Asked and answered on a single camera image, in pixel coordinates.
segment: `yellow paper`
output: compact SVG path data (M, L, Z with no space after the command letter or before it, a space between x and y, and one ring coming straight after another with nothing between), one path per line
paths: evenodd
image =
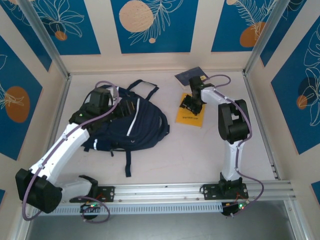
M182 94L180 104L182 103L186 95L187 93ZM175 122L180 124L188 124L196 127L202 127L202 123L204 122L205 116L205 107L205 105L202 105L202 110L197 116L194 115L190 110L179 107Z

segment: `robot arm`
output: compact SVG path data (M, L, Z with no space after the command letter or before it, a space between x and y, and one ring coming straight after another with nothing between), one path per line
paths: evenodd
M248 138L249 127L236 107L222 97L212 84L203 84L200 77L193 77L189 80L192 96L187 95L181 107L187 108L197 115L202 110L203 104L213 104L218 106L218 130L220 137L224 140L224 162L220 174L219 186L226 191L230 186L241 188L242 178L237 172L237 149L238 168L241 166L241 156L244 144L239 143ZM243 99L234 102L244 111L248 117L247 104Z
M73 182L59 183L58 176L76 150L88 140L90 134L108 118L115 117L114 114L107 116L106 113L111 111L109 109L110 103L113 104L112 97L108 89L94 89L89 101L72 115L63 134L50 150L29 170L20 169L17 172L15 180L20 200L23 201L25 194L28 194L26 202L48 214L56 209L61 201L69 201L78 196L96 197L98 181L93 178L81 175ZM101 115L105 116L91 121ZM28 192L27 188L34 177L34 183Z

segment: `white stripe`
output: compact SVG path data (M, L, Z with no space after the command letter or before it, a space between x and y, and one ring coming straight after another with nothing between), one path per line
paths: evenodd
M94 150L97 150L97 142L98 142L98 139L95 139L93 144Z
M138 101L136 102L136 112L135 112L135 116L134 116L134 119L133 119L133 121L132 121L132 123L131 123L131 125L130 125L130 127L129 127L129 130L128 130L127 134L126 134L127 136L130 135L131 130L132 130L132 128L134 127L134 124L135 124L135 121L136 121L136 119L137 119L137 115L138 115L138 112L139 112L139 104L140 104L140 98L138 98Z

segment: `backpack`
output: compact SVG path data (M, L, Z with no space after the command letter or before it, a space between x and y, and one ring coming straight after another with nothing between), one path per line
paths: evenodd
M146 98L131 91L132 88L142 82L154 86L154 89ZM110 85L103 85L100 88L112 89ZM163 112L149 101L159 89L156 84L139 79L127 89L122 87L117 87L117 89L120 97L119 103L129 104L133 111L127 116L103 122L82 146L84 146L86 152L89 149L111 152L112 157L114 151L125 152L125 176L131 177L131 151L154 147L169 134L170 125L168 125L167 117Z

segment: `white floor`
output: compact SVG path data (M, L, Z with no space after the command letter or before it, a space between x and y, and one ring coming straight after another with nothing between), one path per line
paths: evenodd
M113 82L126 88L135 80L142 79L159 86L151 98L167 116L170 134L155 147L134 151L132 155L131 174L126 177L126 156L123 152L90 150L83 147L73 155L61 173L61 180L75 178L85 174L99 181L100 184L156 184L156 183L200 183L216 182L223 167L224 142L218 133L218 108L207 105L202 128L175 123L180 99L184 92L174 77L179 72L126 72L115 74L74 75L65 102L59 125L60 136L68 124L71 115L76 112L85 96L101 80ZM232 78L231 84L220 91L233 99L244 99L248 106L253 129L253 137L243 150L241 172L260 179L274 180L267 152L259 131L257 120L247 93L241 72L207 72L227 74ZM224 77L213 78L208 82L215 85L225 83ZM153 89L149 84L139 84L133 90L146 97Z

